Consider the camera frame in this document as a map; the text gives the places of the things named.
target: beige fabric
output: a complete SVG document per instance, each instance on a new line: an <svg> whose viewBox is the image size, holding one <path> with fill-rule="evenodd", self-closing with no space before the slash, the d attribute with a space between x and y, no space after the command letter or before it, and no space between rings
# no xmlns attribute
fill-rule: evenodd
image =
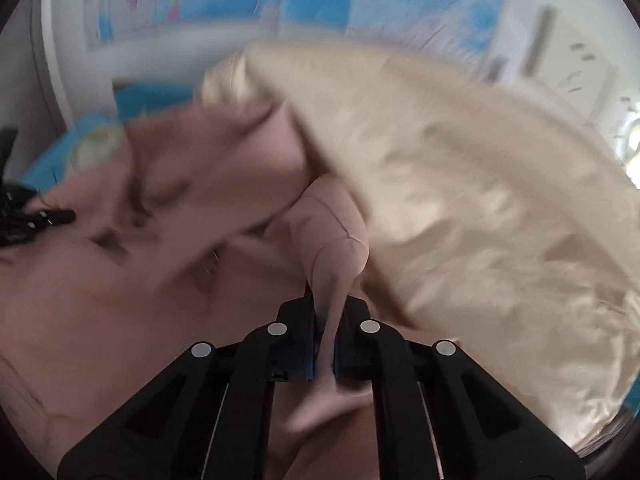
<svg viewBox="0 0 640 480"><path fill-rule="evenodd" d="M640 368L638 192L580 132L450 68L347 44L262 44L205 102L274 94L356 196L414 328L466 350L574 449Z"/></svg>

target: pink cloth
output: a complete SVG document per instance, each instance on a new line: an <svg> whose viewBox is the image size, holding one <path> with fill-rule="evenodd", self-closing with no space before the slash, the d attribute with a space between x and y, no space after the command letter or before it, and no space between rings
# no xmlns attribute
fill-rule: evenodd
<svg viewBox="0 0 640 480"><path fill-rule="evenodd" d="M28 449L55 475L191 344L242 340L308 281L320 374L276 388L267 478L377 478L370 386L331 372L366 228L336 179L310 184L286 107L193 105L126 133L109 163L45 197L76 224L0 252L0 402Z"/></svg>

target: laundry pile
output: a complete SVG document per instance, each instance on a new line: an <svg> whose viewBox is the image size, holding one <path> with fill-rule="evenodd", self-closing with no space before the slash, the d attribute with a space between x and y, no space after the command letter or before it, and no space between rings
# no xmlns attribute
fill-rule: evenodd
<svg viewBox="0 0 640 480"><path fill-rule="evenodd" d="M306 283L319 376L276 388L270 479L378 475L370 386L331 370L348 294L455 338L576 451L640 370L634 186L596 140L423 59L254 46L30 207L78 216L0 252L0 404L53 475L191 344L241 340Z"/></svg>

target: white wall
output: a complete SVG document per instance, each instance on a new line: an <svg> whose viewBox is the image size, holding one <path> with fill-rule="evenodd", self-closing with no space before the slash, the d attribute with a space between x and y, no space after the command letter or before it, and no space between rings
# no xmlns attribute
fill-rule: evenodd
<svg viewBox="0 0 640 480"><path fill-rule="evenodd" d="M591 43L596 44L614 65L623 69L640 91L640 28L622 0L508 0L494 41L491 58L503 57L508 64L502 83L515 94L580 126L586 124L571 109L556 102L544 89L523 76L530 46L538 29L540 12L546 6L560 9Z"/></svg>
<svg viewBox="0 0 640 480"><path fill-rule="evenodd" d="M46 81L39 76L46 77L47 71L38 67L34 52L39 37L38 27L32 29L32 3L39 1L21 0L0 34L0 126L20 131L5 172L11 180L20 178L64 131L55 104L50 105L42 93Z"/></svg>

